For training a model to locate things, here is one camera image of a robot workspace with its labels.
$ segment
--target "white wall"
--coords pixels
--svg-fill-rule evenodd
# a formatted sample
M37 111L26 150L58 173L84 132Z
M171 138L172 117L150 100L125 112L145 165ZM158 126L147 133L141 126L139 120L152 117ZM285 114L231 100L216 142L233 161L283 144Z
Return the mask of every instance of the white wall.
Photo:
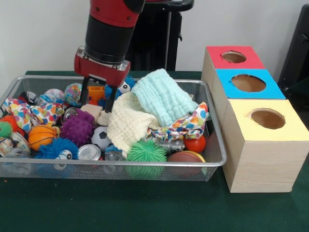
M206 45L252 45L279 77L306 0L196 0L183 13L177 70L202 69ZM27 70L73 70L88 0L0 0L0 94Z

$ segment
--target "wire mesh basket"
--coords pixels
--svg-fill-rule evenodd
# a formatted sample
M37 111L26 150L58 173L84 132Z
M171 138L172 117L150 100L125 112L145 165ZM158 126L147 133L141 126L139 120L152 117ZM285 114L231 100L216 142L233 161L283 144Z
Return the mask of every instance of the wire mesh basket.
M3 103L7 97L17 98L23 91L40 95L51 88L64 91L67 85L82 83L82 80L81 77L76 76L19 77L11 83L0 99L2 114L4 113ZM202 81L176 80L176 82L184 91L193 94L197 103L206 102L209 107L211 120L206 123L204 136L207 146L202 153L206 163L0 158L0 177L208 181L217 168L226 162L225 147L210 90ZM159 171L161 174L156 176L136 174L143 173L143 169Z

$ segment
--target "mint green cloth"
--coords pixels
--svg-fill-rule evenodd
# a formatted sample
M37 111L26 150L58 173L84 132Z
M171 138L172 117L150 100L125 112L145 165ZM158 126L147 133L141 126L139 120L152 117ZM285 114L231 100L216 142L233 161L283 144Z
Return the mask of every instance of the mint green cloth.
M137 96L146 112L159 119L161 127L194 112L198 106L164 69L143 77L131 92Z

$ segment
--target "small green ball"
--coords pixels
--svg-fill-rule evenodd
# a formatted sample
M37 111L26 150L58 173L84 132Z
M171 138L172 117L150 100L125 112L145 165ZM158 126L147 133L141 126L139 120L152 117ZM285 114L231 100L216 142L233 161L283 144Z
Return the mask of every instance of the small green ball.
M0 122L0 137L9 138L13 132L13 128L8 122Z
M127 154L127 161L166 162L166 152L152 140L135 143ZM156 179L164 170L162 166L127 166L134 179Z

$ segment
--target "stacked boxes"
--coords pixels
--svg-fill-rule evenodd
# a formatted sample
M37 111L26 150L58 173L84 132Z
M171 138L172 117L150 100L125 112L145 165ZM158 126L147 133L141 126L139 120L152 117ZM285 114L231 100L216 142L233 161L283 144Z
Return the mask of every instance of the stacked boxes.
M251 47L207 47L208 83L227 149L231 192L289 192L309 132Z

